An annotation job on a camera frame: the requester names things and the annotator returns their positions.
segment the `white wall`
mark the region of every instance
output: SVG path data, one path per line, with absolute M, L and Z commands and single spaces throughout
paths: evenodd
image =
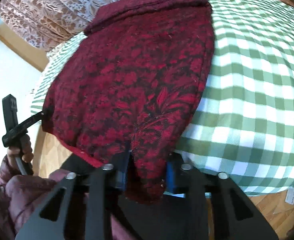
M 40 75 L 38 70 L 0 41 L 0 163 L 6 154 L 6 149 L 1 141 L 2 136 L 6 133 L 2 98 L 8 94 L 17 98 L 18 122 L 22 122 L 31 115 L 26 103 L 26 95 L 35 87 Z

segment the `metal screw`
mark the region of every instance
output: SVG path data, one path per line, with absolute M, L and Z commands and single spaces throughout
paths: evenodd
M 114 168 L 114 165 L 112 165 L 111 163 L 105 164 L 105 165 L 103 166 L 103 170 L 104 170 L 104 171 L 110 171 L 110 170 L 112 170 L 113 168 Z
M 225 172 L 218 173 L 218 177 L 220 179 L 228 179 L 228 175 Z
M 180 166 L 182 170 L 189 171 L 191 170 L 191 165 L 188 163 L 183 163 L 182 166 Z
M 76 176 L 77 176 L 76 173 L 70 172 L 67 174 L 66 179 L 74 179 Z

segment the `purple puffer jacket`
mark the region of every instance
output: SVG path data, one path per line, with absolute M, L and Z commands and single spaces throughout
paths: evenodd
M 53 172 L 49 179 L 38 176 L 22 176 L 18 170 L 9 165 L 7 156 L 5 156 L 0 166 L 0 234 L 3 234 L 1 238 L 14 240 L 15 235 L 37 205 L 66 174 L 68 171 L 59 169 Z M 74 203 L 71 203 L 71 209 L 74 210 L 73 215 L 81 217 L 78 220 L 78 225 L 67 222 L 70 228 L 67 238 L 83 239 L 85 221 L 83 195 L 75 198 Z M 111 227 L 114 240 L 135 240 L 113 216 L 111 217 Z

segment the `hand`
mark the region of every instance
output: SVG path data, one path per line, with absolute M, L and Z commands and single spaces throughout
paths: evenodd
M 22 145 L 22 160 L 26 163 L 30 163 L 34 158 L 31 148 L 30 137 L 26 134 L 21 138 L 21 145 Z M 16 163 L 15 157 L 19 154 L 20 149 L 18 147 L 11 146 L 7 149 L 7 157 L 9 161 L 9 165 L 15 169 L 18 169 L 18 165 Z

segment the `green and white checkered fabric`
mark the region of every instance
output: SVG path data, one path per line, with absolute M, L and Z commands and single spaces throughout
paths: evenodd
M 278 0 L 209 2 L 212 69 L 176 151 L 202 171 L 230 174 L 248 195 L 285 190 L 294 186 L 294 8 Z M 33 113 L 77 47 L 66 44 L 49 64 Z

